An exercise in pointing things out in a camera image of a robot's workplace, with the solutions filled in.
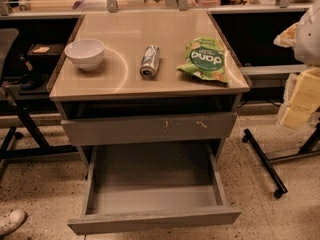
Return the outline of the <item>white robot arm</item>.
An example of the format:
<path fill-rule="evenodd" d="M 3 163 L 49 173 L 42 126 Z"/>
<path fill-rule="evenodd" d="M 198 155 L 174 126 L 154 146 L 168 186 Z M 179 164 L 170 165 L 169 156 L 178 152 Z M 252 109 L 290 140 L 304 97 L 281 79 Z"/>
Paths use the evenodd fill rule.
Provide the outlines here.
<path fill-rule="evenodd" d="M 273 43 L 292 48 L 306 69 L 287 80 L 279 123 L 301 127 L 320 107 L 320 1 L 316 0 L 301 19 L 277 35 Z"/>

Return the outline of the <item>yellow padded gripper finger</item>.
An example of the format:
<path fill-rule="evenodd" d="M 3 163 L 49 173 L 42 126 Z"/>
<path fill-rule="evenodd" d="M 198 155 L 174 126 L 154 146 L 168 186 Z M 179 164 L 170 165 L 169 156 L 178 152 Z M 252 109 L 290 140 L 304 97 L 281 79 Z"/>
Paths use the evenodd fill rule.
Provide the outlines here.
<path fill-rule="evenodd" d="M 320 107 L 320 68 L 309 67 L 287 79 L 279 123 L 289 128 L 301 127 Z"/>

